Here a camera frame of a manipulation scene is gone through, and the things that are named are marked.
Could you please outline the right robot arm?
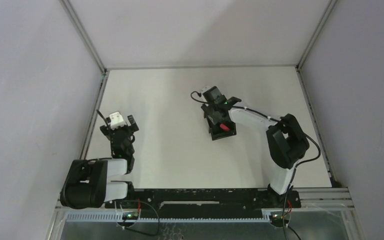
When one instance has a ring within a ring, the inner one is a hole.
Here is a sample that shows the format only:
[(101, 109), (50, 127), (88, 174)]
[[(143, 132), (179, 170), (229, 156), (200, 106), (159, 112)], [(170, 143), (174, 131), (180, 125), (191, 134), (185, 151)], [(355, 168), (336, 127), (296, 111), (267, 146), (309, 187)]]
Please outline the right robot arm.
[(317, 148), (317, 156), (312, 160), (321, 156), (319, 144), (302, 130), (292, 114), (275, 118), (243, 105), (237, 97), (227, 99), (224, 95), (201, 95), (199, 102), (214, 141), (236, 135), (237, 124), (264, 133), (270, 157), (275, 163), (268, 187), (277, 195), (286, 194), (292, 187), (298, 166), (306, 163), (304, 157), (310, 144)]

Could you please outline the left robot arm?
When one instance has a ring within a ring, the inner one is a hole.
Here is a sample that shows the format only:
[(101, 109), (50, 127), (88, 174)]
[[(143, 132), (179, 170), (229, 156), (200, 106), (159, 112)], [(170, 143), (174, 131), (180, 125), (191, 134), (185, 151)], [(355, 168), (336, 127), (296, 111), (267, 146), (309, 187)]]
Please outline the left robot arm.
[(100, 130), (110, 141), (111, 156), (72, 161), (59, 197), (64, 207), (75, 210), (100, 208), (104, 203), (128, 196), (131, 184), (111, 178), (132, 172), (134, 133), (139, 127), (132, 115), (124, 118), (116, 111), (109, 114)]

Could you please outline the red handled screwdriver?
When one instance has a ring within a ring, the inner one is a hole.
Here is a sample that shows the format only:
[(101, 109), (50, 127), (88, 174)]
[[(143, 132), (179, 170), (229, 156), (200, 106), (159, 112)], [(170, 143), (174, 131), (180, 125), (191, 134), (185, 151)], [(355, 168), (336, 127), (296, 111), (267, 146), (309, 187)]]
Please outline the red handled screwdriver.
[(225, 131), (225, 132), (229, 132), (229, 131), (231, 131), (231, 129), (230, 129), (227, 125), (225, 125), (224, 123), (221, 123), (221, 124), (219, 125), (219, 127), (220, 127), (220, 129), (222, 129), (222, 130)]

